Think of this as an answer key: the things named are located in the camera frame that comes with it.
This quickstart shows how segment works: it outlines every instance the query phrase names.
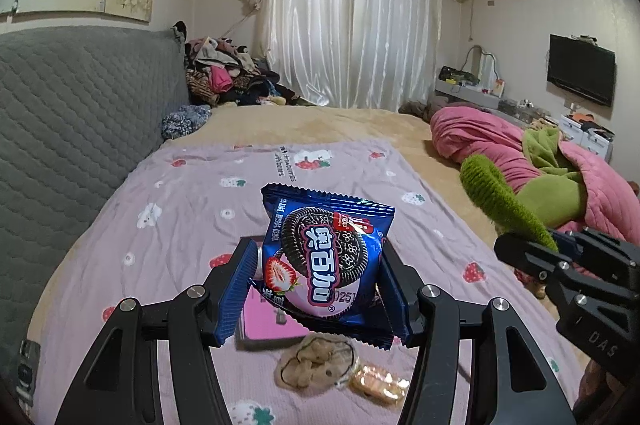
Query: blue snack package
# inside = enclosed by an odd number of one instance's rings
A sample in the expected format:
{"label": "blue snack package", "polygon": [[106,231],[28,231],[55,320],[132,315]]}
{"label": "blue snack package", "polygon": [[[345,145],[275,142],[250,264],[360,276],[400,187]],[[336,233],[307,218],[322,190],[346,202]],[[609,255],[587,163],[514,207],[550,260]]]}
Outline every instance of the blue snack package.
{"label": "blue snack package", "polygon": [[262,199],[271,222],[262,244],[263,280],[255,287],[292,313],[388,329],[376,277],[395,209],[276,184],[262,189]]}

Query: quilted sofa cover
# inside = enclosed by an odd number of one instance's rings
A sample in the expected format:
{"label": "quilted sofa cover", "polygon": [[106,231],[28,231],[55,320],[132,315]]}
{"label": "quilted sofa cover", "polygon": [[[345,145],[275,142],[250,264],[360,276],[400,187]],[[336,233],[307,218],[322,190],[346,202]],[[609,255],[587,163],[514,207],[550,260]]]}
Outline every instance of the quilted sofa cover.
{"label": "quilted sofa cover", "polygon": [[173,30],[38,28],[0,36],[0,375],[56,266],[188,103]]}

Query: plastic wrapper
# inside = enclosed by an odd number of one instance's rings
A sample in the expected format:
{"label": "plastic wrapper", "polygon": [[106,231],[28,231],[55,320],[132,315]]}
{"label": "plastic wrapper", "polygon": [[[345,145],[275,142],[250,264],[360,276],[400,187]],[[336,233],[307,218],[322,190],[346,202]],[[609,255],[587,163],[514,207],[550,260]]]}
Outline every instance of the plastic wrapper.
{"label": "plastic wrapper", "polygon": [[349,380],[349,387],[355,392],[384,405],[402,405],[409,385],[409,380],[370,363],[358,365]]}
{"label": "plastic wrapper", "polygon": [[376,276],[395,209],[285,185],[267,185],[262,196],[271,222],[258,291],[285,310],[376,327],[363,313],[380,303]]}

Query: bed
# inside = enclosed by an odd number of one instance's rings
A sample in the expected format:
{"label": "bed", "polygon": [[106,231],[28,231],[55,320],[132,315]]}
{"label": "bed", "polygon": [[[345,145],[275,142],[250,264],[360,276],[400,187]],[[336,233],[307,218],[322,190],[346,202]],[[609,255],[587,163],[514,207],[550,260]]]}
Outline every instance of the bed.
{"label": "bed", "polygon": [[[457,298],[509,299],[575,401],[582,369],[572,346],[495,259],[493,225],[466,197],[457,167],[437,156],[427,124],[381,110],[221,106],[199,131],[166,142],[129,175],[50,279],[28,331],[42,344],[33,408],[38,425],[53,424],[110,307],[124,296],[143,304],[170,299],[202,281],[213,259],[232,251],[241,235],[264,231],[259,188],[278,180],[396,206],[389,237],[401,258]],[[469,267],[475,277],[466,276]],[[411,374],[414,351],[357,349],[400,376]],[[398,409],[349,391],[305,398],[277,388],[279,351],[237,351],[229,339],[212,355],[228,407],[255,402],[268,408],[273,425],[398,420]],[[470,347],[463,342],[455,424],[464,423],[469,370]],[[159,345],[159,372],[164,421],[177,424],[166,344]]]}

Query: cookie image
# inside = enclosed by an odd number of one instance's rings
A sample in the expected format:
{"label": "cookie image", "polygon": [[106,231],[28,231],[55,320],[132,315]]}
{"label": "cookie image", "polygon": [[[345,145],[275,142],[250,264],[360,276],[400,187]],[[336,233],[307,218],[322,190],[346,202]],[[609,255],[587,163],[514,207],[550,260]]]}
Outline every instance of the cookie image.
{"label": "cookie image", "polygon": [[343,230],[340,226],[336,229],[334,218],[334,212],[322,208],[294,210],[283,221],[281,245],[289,264],[305,278],[316,269],[313,267],[310,270],[307,263],[307,258],[314,256],[314,250],[335,251],[337,271],[331,272],[335,277],[332,288],[339,289],[360,279],[369,257],[362,236],[357,231]]}

